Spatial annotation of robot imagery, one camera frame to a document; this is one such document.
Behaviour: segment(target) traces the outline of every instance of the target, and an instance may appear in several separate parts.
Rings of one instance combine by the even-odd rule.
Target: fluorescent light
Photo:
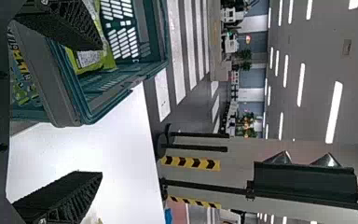
[[[294,0],[290,0],[289,2],[289,17],[287,18],[287,22],[289,22],[289,24],[292,24],[293,20],[293,1]]]
[[[308,4],[307,4],[307,21],[310,20],[310,16],[312,15],[312,4],[313,4],[313,0],[308,0]]]
[[[350,0],[349,10],[358,8],[358,0]]]
[[[271,28],[271,7],[268,9],[268,28]]]
[[[266,84],[264,86],[264,95],[267,96],[267,88],[268,88],[269,80],[266,78]]]
[[[328,119],[328,124],[327,124],[327,132],[326,132],[326,139],[325,139],[326,144],[333,143],[334,134],[336,132],[338,110],[339,110],[339,105],[341,103],[342,89],[343,89],[342,83],[336,81],[336,84],[334,85],[333,100],[331,102],[330,117]]]
[[[269,125],[268,124],[266,125],[266,139],[269,139]]]
[[[279,140],[282,140],[282,130],[283,130],[283,112],[281,112],[281,118],[279,120]]]
[[[263,113],[263,128],[266,127],[266,111]]]
[[[271,104],[271,86],[268,86],[268,99],[267,99],[268,106]]]
[[[298,81],[297,105],[301,107],[302,91],[304,88],[305,64],[302,63],[300,67],[300,79]]]
[[[287,83],[287,69],[289,67],[289,55],[284,56],[284,70],[283,70],[283,87],[286,88]]]
[[[278,18],[278,25],[281,26],[282,25],[282,5],[283,5],[283,0],[279,1],[279,18]]]
[[[271,50],[269,51],[269,69],[272,69],[273,62],[274,62],[274,48],[271,47]]]
[[[277,50],[277,55],[275,58],[275,77],[278,76],[278,69],[279,69],[279,51]]]

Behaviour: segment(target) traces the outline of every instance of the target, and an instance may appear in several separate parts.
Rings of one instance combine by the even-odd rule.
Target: hazard stripe
[[[179,198],[172,195],[169,195],[168,198],[176,203],[188,203],[192,205],[202,206],[202,207],[212,207],[212,208],[218,208],[221,209],[222,205],[220,203],[207,203],[201,200],[195,200],[195,199],[187,199],[187,198]]]
[[[161,164],[189,169],[220,171],[220,161],[208,159],[165,156],[161,159]]]

